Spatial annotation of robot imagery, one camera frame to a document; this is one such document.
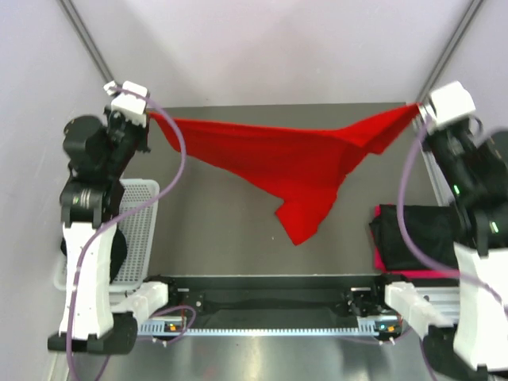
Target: pink fabric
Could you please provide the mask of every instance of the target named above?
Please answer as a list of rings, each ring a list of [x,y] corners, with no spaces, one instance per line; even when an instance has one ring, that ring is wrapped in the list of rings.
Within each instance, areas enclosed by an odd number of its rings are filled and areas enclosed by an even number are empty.
[[[381,208],[377,205],[374,208],[374,216],[377,217],[381,214]],[[381,254],[379,254],[379,250],[377,247],[374,248],[374,267],[382,272],[390,272],[391,274],[402,274],[410,279],[414,278],[448,278],[446,274],[443,274],[439,271],[434,270],[403,270],[403,271],[387,271],[387,268],[384,265],[383,259],[381,258]]]

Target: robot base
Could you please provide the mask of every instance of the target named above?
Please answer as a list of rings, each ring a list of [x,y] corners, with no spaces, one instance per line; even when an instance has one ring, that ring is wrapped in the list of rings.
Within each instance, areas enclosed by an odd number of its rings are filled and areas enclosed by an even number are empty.
[[[130,312],[113,314],[114,326],[98,339],[89,336],[88,340],[72,340],[73,352],[86,352],[94,355],[126,355],[136,344],[137,321]],[[55,333],[48,338],[48,350],[65,352],[66,333]]]

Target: metal surface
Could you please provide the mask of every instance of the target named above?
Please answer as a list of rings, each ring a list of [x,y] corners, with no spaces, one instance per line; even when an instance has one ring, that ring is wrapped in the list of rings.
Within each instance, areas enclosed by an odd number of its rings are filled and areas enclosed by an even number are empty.
[[[103,357],[78,357],[92,380]],[[332,337],[188,337],[174,346],[141,342],[110,360],[108,381],[430,381],[416,335],[394,346]]]
[[[469,26],[478,15],[482,5],[485,3],[485,0],[471,0],[467,9],[464,11],[464,15],[459,21],[455,31],[450,36],[448,43],[444,47],[443,52],[441,53],[439,59],[434,65],[433,69],[430,71],[429,76],[424,81],[423,87],[420,89],[418,96],[416,98],[416,102],[423,102],[425,97],[430,92],[430,90],[434,87],[437,80],[443,73],[443,70],[446,68],[446,65],[450,61],[455,52],[457,46],[459,46],[460,42],[464,38],[466,32],[468,31]]]
[[[395,106],[246,106],[170,111],[174,116],[194,119],[319,129],[349,125]],[[402,163],[412,139],[412,132],[407,130],[383,155],[367,157],[340,188],[339,198],[317,234],[300,246],[291,243],[274,215],[280,200],[227,171],[190,158],[182,182],[159,203],[149,272],[374,272],[368,222],[374,205],[395,202]],[[164,187],[175,174],[179,155],[153,123],[148,144],[152,153],[135,156],[125,176],[154,179]],[[407,200],[435,204],[422,160],[416,163]],[[322,277],[311,278],[310,282],[322,281]],[[240,279],[259,282],[259,277]],[[79,374],[83,379],[94,379],[103,358],[77,357]],[[417,338],[410,334],[395,346],[381,348],[336,337],[187,337],[169,348],[139,343],[130,355],[112,358],[103,379],[428,381],[430,377],[421,361]]]
[[[57,0],[57,2],[62,7],[62,10],[65,12],[67,18],[72,24],[76,34],[83,43],[84,48],[87,50],[88,56],[92,59],[92,61],[94,61],[94,65],[101,74],[104,83],[113,81],[113,73],[102,57],[101,52],[98,50],[94,39],[90,35],[90,32],[88,32],[87,26],[84,24],[83,19],[79,15],[79,12],[72,0]]]
[[[170,110],[175,117],[334,129],[399,106],[394,103],[302,106],[233,106]],[[126,178],[157,181],[164,188],[179,154],[159,127],[150,125],[152,152],[136,155]],[[279,275],[371,274],[368,222],[374,206],[394,203],[413,134],[407,129],[381,155],[370,155],[349,174],[318,232],[294,246],[275,216],[281,200],[227,171],[189,158],[176,188],[159,202],[149,274]],[[408,204],[435,205],[422,159],[408,186]]]

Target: cable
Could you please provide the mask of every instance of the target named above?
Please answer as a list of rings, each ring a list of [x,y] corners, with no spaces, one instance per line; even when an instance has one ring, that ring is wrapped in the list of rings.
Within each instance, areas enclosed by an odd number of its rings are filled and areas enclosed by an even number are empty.
[[[482,120],[479,117],[476,117],[475,115],[471,115],[469,119],[476,121],[476,124],[478,125],[478,128],[476,129],[475,133],[471,132],[471,135],[473,136],[473,138],[481,137],[484,131]]]
[[[194,307],[181,305],[170,307],[167,308],[166,310],[157,311],[152,315],[152,318],[153,317],[156,318],[158,316],[164,316],[180,310],[189,310],[190,312],[192,312],[192,317],[190,318],[189,322],[185,324],[185,327],[180,331],[180,334],[178,336],[173,337],[170,341],[167,341],[166,342],[167,344],[174,344],[176,341],[182,340],[182,337],[185,334],[185,332],[191,329],[192,325],[194,324],[194,321],[196,320],[197,316],[196,310],[194,309]],[[153,341],[153,339],[141,338],[140,341]]]
[[[427,370],[429,371],[430,378],[432,379],[432,381],[437,381],[436,374],[434,373],[434,370],[430,366],[429,360],[427,359],[427,356],[425,355],[425,350],[423,348],[423,341],[421,341],[421,340],[418,340],[418,341],[420,343],[420,349],[421,349],[421,355],[423,357],[423,362],[424,362],[425,366],[427,367]]]
[[[488,130],[487,135],[482,135],[478,138],[477,141],[475,141],[476,147],[479,147],[483,143],[485,143],[487,140],[489,140],[491,137],[493,137],[496,133],[506,133],[508,132],[508,126],[505,125],[496,125],[495,127],[492,127]]]
[[[117,224],[118,222],[124,220],[125,218],[127,218],[129,216],[132,216],[133,214],[139,212],[140,210],[151,206],[152,204],[154,204],[155,202],[160,200],[162,197],[164,197],[166,194],[168,194],[173,189],[173,187],[176,185],[176,183],[180,180],[180,177],[182,177],[183,169],[185,168],[185,162],[186,162],[186,158],[187,158],[187,150],[185,147],[185,141],[183,139],[182,132],[178,128],[175,121],[171,118],[171,116],[161,106],[159,106],[158,103],[154,102],[150,98],[143,97],[137,93],[134,93],[133,91],[122,89],[120,87],[111,87],[110,90],[113,90],[117,93],[119,93],[119,92],[126,93],[129,95],[133,95],[136,98],[143,99],[149,106],[151,106],[159,114],[161,114],[164,117],[164,119],[166,119],[166,121],[169,123],[169,125],[171,126],[171,129],[173,130],[173,132],[176,135],[176,138],[178,139],[178,142],[180,145],[180,152],[181,152],[181,161],[180,161],[180,166],[178,168],[178,171],[176,172],[175,177],[167,185],[167,187],[165,187],[158,195],[154,196],[153,198],[150,198],[148,201],[143,202],[139,206],[137,206],[131,210],[128,210],[127,212],[125,212],[123,214],[119,214],[115,218],[113,218],[110,221],[108,221],[107,223],[103,224],[99,229],[97,229],[97,231],[88,240],[88,242],[85,243],[85,245],[83,246],[83,249],[81,250],[81,253],[79,254],[78,262],[76,264],[76,272],[74,274],[74,280],[72,283],[71,302],[70,302],[70,306],[69,306],[69,320],[67,322],[67,336],[65,338],[65,352],[66,352],[66,357],[67,357],[67,364],[69,367],[69,372],[71,374],[71,377],[73,378],[74,381],[79,381],[79,377],[76,373],[74,360],[72,358],[72,348],[71,348],[71,346],[72,346],[72,326],[74,324],[74,314],[75,314],[75,308],[76,308],[76,299],[78,296],[78,285],[79,285],[79,277],[80,277],[81,267],[83,265],[83,261],[85,259],[85,255],[87,253],[88,248],[90,247],[92,242],[94,242],[95,238],[97,238],[99,235],[104,233],[111,226],[113,226],[114,224]],[[106,366],[105,366],[105,364],[103,364],[101,367],[101,371],[99,372],[99,374],[97,375],[97,378],[95,379],[96,381],[100,380],[100,378],[102,377],[102,373],[105,371],[105,369],[106,369]]]

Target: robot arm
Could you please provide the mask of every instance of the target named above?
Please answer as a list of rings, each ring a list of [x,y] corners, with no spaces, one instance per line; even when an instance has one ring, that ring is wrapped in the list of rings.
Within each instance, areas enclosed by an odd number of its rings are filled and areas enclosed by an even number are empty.
[[[65,351],[71,293],[78,258],[85,243],[103,224],[119,213],[124,194],[120,177],[136,151],[148,151],[146,102],[128,94],[105,90],[113,96],[106,107],[107,125],[93,116],[78,117],[64,129],[63,149],[70,158],[70,176],[60,196],[63,236],[67,249],[66,306],[58,333],[48,339],[48,349]],[[134,83],[122,87],[146,96],[148,90]],[[112,252],[119,236],[121,248]],[[122,263],[127,246],[117,224],[111,225],[89,247],[81,267],[79,293],[74,310],[72,351],[96,354],[128,353],[137,330],[168,301],[167,285],[144,283],[126,300],[110,307],[110,261]]]
[[[424,342],[429,362],[456,379],[508,369],[508,321],[503,306],[483,287],[508,300],[508,169],[488,143],[476,147],[469,129],[475,111],[459,84],[435,90],[421,107],[432,123],[424,149],[431,151],[455,201],[452,225],[461,274],[458,326],[417,294],[411,283],[386,285],[384,302],[397,310]]]

